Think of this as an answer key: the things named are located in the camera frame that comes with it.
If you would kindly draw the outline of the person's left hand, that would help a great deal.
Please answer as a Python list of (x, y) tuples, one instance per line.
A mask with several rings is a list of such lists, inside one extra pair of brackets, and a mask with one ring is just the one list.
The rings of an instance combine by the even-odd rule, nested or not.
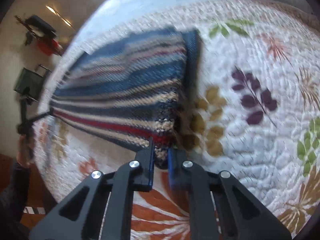
[(29, 154), (29, 150), (33, 150), (35, 145), (35, 140), (32, 136), (29, 137), (29, 139), (26, 138), (25, 135), (20, 135), (18, 141), (18, 152), (16, 154), (16, 160), (17, 162), (23, 167), (23, 168), (29, 168), (31, 165), (31, 157)]

